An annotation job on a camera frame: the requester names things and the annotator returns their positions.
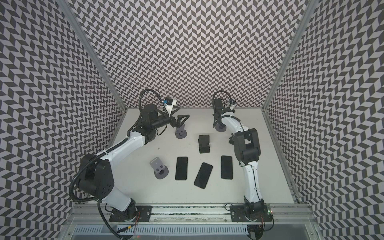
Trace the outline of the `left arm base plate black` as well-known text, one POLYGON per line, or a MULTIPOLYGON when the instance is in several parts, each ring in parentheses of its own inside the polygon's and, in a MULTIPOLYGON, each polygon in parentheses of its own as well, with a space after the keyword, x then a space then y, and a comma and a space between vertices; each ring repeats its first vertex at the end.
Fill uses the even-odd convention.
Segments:
POLYGON ((128 207, 127 210, 121 212, 113 208, 109 221, 112 223, 134 223, 138 217, 138 222, 149 222, 152 209, 152 206, 135 206, 128 207))

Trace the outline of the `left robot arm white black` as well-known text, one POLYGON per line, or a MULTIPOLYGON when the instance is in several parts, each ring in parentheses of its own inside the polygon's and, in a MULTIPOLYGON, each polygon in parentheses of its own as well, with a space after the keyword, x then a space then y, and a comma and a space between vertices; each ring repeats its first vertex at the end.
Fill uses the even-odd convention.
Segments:
POLYGON ((104 224, 118 239, 119 235, 105 218, 101 204, 106 203, 128 221, 139 220, 136 202, 115 186, 113 170, 135 150, 145 146, 158 136, 157 129, 166 127, 181 128, 189 115, 174 116, 180 110, 176 100, 162 99, 152 89, 141 91, 138 99, 139 117, 128 129, 126 137, 116 145, 93 155, 87 154, 81 160, 79 171, 73 177, 69 196, 75 203, 96 201, 104 224))

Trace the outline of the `white-edged phone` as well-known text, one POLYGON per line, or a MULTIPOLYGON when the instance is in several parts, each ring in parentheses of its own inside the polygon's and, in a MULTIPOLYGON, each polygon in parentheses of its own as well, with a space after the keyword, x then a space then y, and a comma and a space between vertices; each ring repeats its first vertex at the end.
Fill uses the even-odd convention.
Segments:
POLYGON ((188 157, 177 157, 176 181, 185 181, 188 176, 188 157))

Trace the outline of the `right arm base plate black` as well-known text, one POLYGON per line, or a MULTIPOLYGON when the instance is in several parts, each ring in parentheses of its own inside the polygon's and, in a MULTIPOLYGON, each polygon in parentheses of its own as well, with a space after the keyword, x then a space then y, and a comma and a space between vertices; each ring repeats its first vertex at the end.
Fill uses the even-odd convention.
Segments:
POLYGON ((272 212, 268 205, 263 209, 245 210, 243 205, 230 205, 230 217, 232 222, 272 222, 272 212))

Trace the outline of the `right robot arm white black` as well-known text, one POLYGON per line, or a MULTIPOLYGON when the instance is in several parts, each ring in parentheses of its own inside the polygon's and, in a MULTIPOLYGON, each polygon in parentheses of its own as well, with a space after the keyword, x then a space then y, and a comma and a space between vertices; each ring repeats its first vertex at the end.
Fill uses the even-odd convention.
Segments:
POLYGON ((224 90, 216 91, 212 96, 213 128, 218 132, 229 130, 229 143, 234 146, 234 152, 245 178, 244 211, 249 221, 256 221, 265 209, 262 197, 258 166, 261 147, 258 132, 248 128, 235 116, 236 101, 224 90))

